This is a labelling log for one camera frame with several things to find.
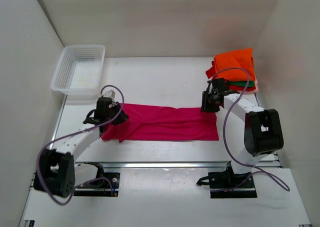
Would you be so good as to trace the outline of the magenta t shirt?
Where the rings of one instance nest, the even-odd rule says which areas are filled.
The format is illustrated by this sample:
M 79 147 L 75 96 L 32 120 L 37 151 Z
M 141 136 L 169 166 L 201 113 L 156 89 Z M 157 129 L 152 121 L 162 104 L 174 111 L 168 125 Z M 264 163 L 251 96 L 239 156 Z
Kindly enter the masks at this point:
M 128 120 L 109 125 L 103 141 L 218 141 L 215 113 L 202 112 L 199 107 L 173 108 L 126 103 Z

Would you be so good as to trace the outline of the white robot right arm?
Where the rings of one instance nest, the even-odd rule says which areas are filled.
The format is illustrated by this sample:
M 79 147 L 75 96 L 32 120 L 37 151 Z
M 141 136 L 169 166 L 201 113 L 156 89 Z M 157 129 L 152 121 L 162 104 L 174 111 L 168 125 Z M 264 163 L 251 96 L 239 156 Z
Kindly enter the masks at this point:
M 244 122 L 244 148 L 222 171 L 211 172 L 197 181 L 198 186 L 209 185 L 214 192 L 228 192 L 242 188 L 253 176 L 252 169 L 266 156 L 284 147 L 284 138 L 279 113 L 275 109 L 264 109 L 236 90 L 230 90 L 229 81 L 216 78 L 208 81 L 202 93 L 201 111 L 217 113 L 224 108 L 229 117 L 235 114 Z

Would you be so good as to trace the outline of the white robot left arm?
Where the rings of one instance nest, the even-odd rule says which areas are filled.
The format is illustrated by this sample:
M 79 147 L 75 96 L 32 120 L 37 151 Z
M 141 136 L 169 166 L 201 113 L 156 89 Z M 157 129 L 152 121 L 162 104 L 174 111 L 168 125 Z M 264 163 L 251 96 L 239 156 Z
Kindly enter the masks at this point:
M 109 183 L 104 175 L 103 166 L 97 162 L 77 163 L 80 155 L 109 126 L 126 123 L 129 119 L 123 110 L 124 105 L 115 102 L 112 97 L 99 97 L 96 108 L 86 115 L 77 132 L 60 137 L 61 145 L 57 148 L 45 148 L 36 161 L 36 174 L 33 187 L 37 191 L 52 196 L 67 198 L 77 187 L 93 185 L 98 187 Z

